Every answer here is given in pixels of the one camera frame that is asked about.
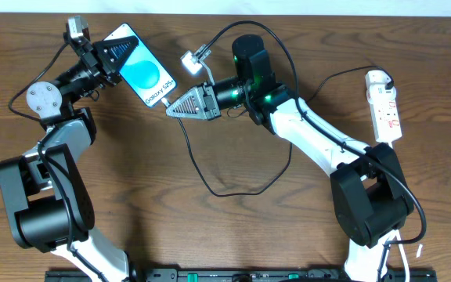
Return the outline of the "small white paper tag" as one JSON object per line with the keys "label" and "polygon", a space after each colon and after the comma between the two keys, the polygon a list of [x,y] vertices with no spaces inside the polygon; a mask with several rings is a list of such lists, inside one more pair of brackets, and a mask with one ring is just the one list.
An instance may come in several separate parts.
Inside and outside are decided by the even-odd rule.
{"label": "small white paper tag", "polygon": [[419,244],[419,245],[418,245],[418,248],[417,248],[417,252],[416,252],[416,258],[421,257],[422,248],[423,248],[423,245],[422,245],[422,244]]}

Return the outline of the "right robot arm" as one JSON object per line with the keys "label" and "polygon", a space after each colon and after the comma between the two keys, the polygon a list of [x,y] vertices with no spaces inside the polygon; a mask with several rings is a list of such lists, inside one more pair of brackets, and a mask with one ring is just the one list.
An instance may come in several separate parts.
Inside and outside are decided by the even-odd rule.
{"label": "right robot arm", "polygon": [[262,38],[232,43],[236,76],[193,86],[167,105],[169,117],[210,121],[242,105],[251,120],[287,140],[329,177],[334,213],[350,243],[345,273],[351,280],[382,281],[391,246],[408,242],[399,229],[422,209],[406,184],[388,142],[376,146],[353,139],[319,117],[297,90],[277,81]]}

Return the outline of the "white USB charger adapter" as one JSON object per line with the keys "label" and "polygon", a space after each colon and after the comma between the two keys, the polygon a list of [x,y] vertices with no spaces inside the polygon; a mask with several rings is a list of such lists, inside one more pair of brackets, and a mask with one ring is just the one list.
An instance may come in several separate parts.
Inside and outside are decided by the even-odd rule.
{"label": "white USB charger adapter", "polygon": [[384,85],[387,90],[394,87],[394,80],[385,70],[370,70],[365,76],[366,87],[369,88],[371,85]]}

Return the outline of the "blue Galaxy smartphone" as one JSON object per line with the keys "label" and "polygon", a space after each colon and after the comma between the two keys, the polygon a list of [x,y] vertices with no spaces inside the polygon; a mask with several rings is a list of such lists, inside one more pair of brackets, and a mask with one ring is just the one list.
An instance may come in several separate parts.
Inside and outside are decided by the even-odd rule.
{"label": "blue Galaxy smartphone", "polygon": [[128,23],[123,23],[104,40],[131,36],[139,43],[121,68],[120,75],[147,107],[154,107],[176,88],[177,82]]}

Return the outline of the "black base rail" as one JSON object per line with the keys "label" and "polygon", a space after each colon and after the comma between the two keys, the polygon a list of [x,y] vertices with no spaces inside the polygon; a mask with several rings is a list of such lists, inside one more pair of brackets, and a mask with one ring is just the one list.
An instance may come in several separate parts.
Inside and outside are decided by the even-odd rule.
{"label": "black base rail", "polygon": [[[142,274],[147,282],[269,282],[269,281],[359,281],[350,278],[343,269],[305,269],[305,270],[177,270],[150,269]],[[45,282],[92,281],[80,270],[53,270],[45,272]],[[381,281],[406,281],[404,270],[389,269]],[[410,281],[437,282],[434,270],[410,270]]]}

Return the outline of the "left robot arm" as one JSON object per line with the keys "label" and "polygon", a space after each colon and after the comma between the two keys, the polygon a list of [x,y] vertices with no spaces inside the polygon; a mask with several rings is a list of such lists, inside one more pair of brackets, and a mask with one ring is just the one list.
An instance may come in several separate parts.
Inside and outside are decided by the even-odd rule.
{"label": "left robot arm", "polygon": [[139,40],[126,36],[92,43],[87,33],[64,33],[79,61],[51,81],[38,75],[20,93],[45,131],[27,152],[0,161],[0,190],[9,228],[21,248],[35,248],[73,263],[92,281],[143,281],[129,254],[95,227],[92,201],[78,158],[94,143],[96,124],[78,100],[121,81],[120,70]]}

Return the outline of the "white power strip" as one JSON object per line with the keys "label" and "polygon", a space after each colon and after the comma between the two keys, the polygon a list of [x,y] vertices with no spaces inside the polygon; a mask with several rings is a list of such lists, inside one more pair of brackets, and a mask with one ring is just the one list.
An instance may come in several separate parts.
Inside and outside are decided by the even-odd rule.
{"label": "white power strip", "polygon": [[399,112],[396,103],[396,89],[384,85],[371,85],[366,92],[370,105],[375,140],[392,143],[402,137]]}

